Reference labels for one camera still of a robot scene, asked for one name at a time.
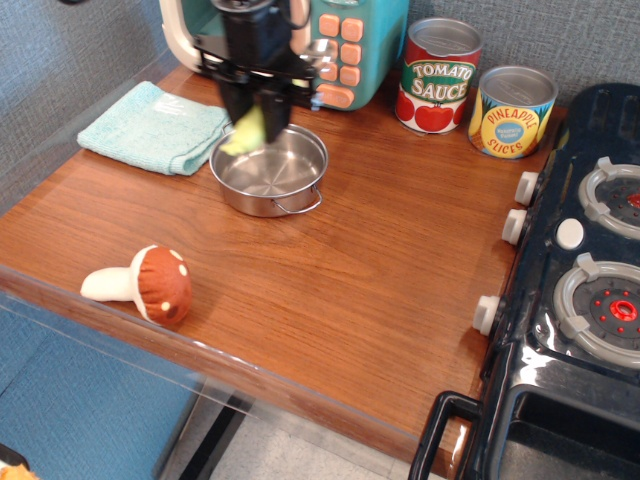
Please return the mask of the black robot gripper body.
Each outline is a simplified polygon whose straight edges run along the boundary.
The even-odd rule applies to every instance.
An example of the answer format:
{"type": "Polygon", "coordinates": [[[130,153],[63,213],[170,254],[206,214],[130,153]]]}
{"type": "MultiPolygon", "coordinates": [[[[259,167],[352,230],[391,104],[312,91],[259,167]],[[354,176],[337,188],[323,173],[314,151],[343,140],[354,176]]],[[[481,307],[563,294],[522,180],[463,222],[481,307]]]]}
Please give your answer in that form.
{"type": "MultiPolygon", "coordinates": [[[[281,45],[292,47],[294,32],[305,29],[310,20],[308,7],[289,1],[215,1],[213,8],[221,23],[218,32],[195,37],[201,70],[213,79],[213,69],[222,59],[264,58],[281,45]]],[[[316,94],[321,104],[310,109],[322,105],[322,95],[316,94]]]]}

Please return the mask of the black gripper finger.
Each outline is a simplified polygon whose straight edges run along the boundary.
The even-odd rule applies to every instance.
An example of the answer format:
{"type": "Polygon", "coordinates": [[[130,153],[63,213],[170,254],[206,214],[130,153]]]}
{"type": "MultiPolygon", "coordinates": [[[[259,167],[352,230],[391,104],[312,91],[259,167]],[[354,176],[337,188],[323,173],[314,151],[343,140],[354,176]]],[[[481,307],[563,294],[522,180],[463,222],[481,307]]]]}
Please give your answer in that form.
{"type": "Polygon", "coordinates": [[[218,84],[229,119],[236,124],[255,104],[254,82],[252,80],[246,83],[219,81],[218,84]]]}
{"type": "Polygon", "coordinates": [[[273,143],[289,125],[291,101],[282,92],[262,92],[259,98],[264,118],[265,139],[267,143],[273,143]]]}

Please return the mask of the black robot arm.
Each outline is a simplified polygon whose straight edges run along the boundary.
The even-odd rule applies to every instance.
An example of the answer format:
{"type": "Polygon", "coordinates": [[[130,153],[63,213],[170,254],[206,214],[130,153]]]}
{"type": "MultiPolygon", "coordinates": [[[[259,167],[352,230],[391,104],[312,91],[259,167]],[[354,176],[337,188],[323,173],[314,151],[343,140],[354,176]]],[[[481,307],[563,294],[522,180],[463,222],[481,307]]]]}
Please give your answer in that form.
{"type": "Polygon", "coordinates": [[[294,52],[288,1],[215,1],[222,36],[195,39],[202,72],[214,79],[229,118],[237,124],[253,107],[264,121],[264,135],[274,142],[290,123],[294,105],[317,107],[313,82],[318,68],[294,52]]]}

